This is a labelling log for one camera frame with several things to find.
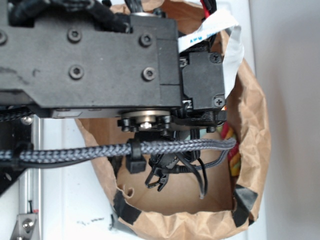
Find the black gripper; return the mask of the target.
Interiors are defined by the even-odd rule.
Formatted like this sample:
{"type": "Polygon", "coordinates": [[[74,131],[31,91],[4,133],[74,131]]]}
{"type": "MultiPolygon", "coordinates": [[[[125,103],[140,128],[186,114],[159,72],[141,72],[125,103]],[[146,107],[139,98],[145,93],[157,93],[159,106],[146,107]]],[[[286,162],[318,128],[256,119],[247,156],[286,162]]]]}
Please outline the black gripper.
{"type": "MultiPolygon", "coordinates": [[[[136,110],[121,115],[117,122],[124,132],[134,132],[132,155],[127,156],[130,173],[139,173],[146,160],[138,142],[199,140],[201,130],[214,133],[227,120],[222,57],[217,52],[187,50],[179,59],[182,78],[182,104],[172,110],[136,110]]],[[[199,149],[183,148],[174,153],[150,156],[151,171],[145,181],[147,188],[161,191],[172,174],[192,173],[201,192],[208,190],[206,170],[221,164],[228,146],[219,148],[220,156],[203,163],[199,149]]]]}

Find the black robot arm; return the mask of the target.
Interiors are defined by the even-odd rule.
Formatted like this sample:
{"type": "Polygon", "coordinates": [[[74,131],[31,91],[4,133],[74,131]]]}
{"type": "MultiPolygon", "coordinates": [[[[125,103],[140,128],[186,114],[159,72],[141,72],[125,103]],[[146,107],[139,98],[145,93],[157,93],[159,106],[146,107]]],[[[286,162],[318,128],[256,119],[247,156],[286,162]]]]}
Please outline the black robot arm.
{"type": "Polygon", "coordinates": [[[162,189],[170,174],[193,173],[201,193],[206,169],[231,145],[202,140],[227,119],[216,37],[184,33],[161,9],[114,13],[107,0],[3,0],[0,3],[0,120],[117,118],[134,139],[123,144],[35,150],[26,140],[1,149],[1,168],[66,167],[98,157],[126,157],[135,174],[151,166],[147,187],[162,189]]]}

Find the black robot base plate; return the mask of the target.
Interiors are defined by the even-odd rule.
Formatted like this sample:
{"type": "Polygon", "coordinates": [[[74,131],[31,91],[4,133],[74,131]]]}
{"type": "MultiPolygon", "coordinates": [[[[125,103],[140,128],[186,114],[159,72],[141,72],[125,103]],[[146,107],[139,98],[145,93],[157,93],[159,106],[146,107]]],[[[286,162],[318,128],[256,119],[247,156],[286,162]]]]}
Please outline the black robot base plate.
{"type": "MultiPolygon", "coordinates": [[[[32,150],[32,122],[31,117],[0,123],[0,149],[15,150],[19,146],[32,150]]],[[[12,168],[0,164],[0,196],[2,196],[25,171],[24,168],[12,168]]]]}

